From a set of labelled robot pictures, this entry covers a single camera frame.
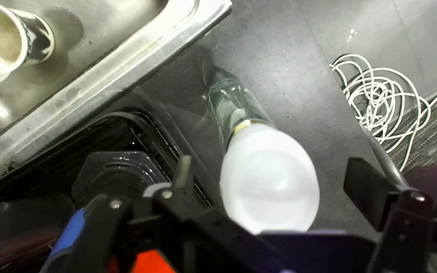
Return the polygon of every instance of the blue part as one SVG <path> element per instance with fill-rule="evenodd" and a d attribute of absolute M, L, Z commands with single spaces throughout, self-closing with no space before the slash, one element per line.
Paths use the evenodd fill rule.
<path fill-rule="evenodd" d="M 83 218 L 83 209 L 79 209 L 68 222 L 65 230 L 58 239 L 57 244 L 48 256 L 48 259 L 50 259 L 55 253 L 59 252 L 60 250 L 71 247 L 75 240 L 79 237 L 84 224 L 85 219 Z"/>

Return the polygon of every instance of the black tray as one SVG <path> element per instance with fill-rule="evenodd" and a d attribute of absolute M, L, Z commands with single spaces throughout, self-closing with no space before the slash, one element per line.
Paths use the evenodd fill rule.
<path fill-rule="evenodd" d="M 0 179 L 0 202 L 37 197 L 52 191 L 70 196 L 71 187 L 87 156 L 101 151 L 142 151 L 159 166 L 168 181 L 180 157 L 177 147 L 144 111 L 114 112 L 33 157 Z M 203 206 L 212 204 L 195 177 L 194 199 Z"/>

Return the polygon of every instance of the cup rim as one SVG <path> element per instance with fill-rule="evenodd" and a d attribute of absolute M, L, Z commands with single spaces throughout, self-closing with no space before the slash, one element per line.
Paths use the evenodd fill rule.
<path fill-rule="evenodd" d="M 18 29 L 19 36 L 21 38 L 21 51 L 19 52 L 19 56 L 16 61 L 14 61 L 11 65 L 5 67 L 4 69 L 0 69 L 0 74 L 7 74 L 14 70 L 16 70 L 18 67 L 20 67 L 24 61 L 26 60 L 26 57 L 28 55 L 28 36 L 26 35 L 26 30 L 23 28 L 23 22 L 18 18 L 16 14 L 14 14 L 10 8 L 7 8 L 3 5 L 0 5 L 0 12 L 5 14 L 11 21 L 14 23 L 16 28 Z"/>

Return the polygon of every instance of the stainless steel sink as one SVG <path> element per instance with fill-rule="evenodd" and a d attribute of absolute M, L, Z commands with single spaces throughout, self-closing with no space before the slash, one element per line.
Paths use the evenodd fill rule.
<path fill-rule="evenodd" d="M 230 0 L 0 0 L 40 15 L 52 57 L 0 83 L 0 175 L 210 31 Z"/>

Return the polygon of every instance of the floor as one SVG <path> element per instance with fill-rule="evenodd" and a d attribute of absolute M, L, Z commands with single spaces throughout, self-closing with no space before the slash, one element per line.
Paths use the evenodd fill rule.
<path fill-rule="evenodd" d="M 437 0 L 233 4 L 224 22 L 120 103 L 133 105 L 146 97 L 161 104 L 169 130 L 192 147 L 220 194 L 223 150 L 203 96 L 202 74 L 209 63 L 236 74 L 314 163 L 321 205 L 312 228 L 377 238 L 342 185 L 349 157 L 364 157 L 377 168 L 378 162 L 328 64 L 358 53 L 375 67 L 402 71 L 421 95 L 432 94 L 437 90 Z"/>

